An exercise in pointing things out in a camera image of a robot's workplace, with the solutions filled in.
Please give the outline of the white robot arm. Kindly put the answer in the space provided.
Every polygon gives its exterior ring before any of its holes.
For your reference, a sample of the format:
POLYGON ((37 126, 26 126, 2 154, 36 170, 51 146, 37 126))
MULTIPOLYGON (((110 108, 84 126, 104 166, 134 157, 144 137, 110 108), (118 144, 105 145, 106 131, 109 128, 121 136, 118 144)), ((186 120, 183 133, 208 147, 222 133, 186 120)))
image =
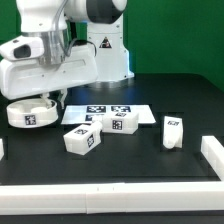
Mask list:
POLYGON ((21 35, 0 45, 0 92, 10 100, 82 85, 130 82, 127 0, 16 0, 21 35))

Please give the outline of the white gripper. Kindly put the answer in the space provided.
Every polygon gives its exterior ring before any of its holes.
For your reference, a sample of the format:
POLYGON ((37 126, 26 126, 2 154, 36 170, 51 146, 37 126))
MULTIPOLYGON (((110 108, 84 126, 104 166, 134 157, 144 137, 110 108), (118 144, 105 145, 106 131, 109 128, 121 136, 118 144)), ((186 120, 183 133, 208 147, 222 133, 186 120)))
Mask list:
POLYGON ((59 102, 65 107, 67 88, 93 83, 98 71, 91 45, 74 46, 60 64, 41 65, 44 53, 39 37, 19 36, 0 45, 0 91, 13 100, 41 94, 46 107, 52 107, 49 92, 60 90, 59 102))

